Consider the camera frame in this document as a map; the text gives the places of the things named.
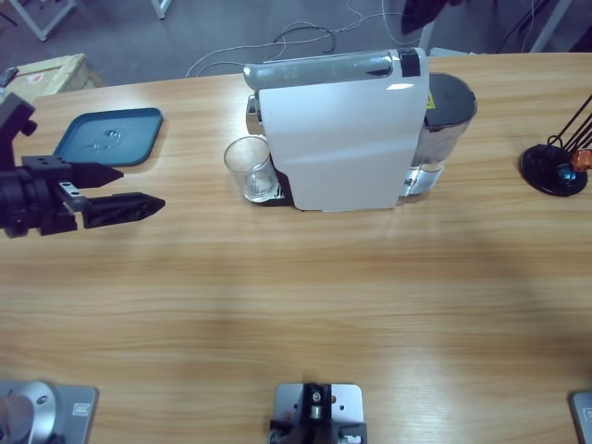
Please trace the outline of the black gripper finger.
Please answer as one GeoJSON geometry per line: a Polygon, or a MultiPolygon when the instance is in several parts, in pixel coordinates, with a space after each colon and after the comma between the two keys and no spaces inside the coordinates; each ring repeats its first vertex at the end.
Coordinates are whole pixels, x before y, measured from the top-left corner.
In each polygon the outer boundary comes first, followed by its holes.
{"type": "Polygon", "coordinates": [[[457,0],[406,0],[401,16],[403,35],[418,31],[434,21],[446,6],[457,6],[457,0]]]}

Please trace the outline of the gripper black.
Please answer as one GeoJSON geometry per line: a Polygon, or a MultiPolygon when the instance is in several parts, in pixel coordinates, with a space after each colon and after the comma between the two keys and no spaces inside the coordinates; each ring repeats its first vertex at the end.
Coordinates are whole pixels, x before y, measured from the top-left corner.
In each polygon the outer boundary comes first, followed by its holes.
{"type": "MultiPolygon", "coordinates": [[[[68,163],[59,156],[23,156],[20,166],[1,170],[1,229],[10,238],[35,229],[42,236],[78,229],[68,209],[64,183],[77,188],[100,188],[124,173],[100,163],[68,163]]],[[[166,201],[141,192],[113,194],[87,200],[82,211],[86,229],[144,220],[166,201]]]]}

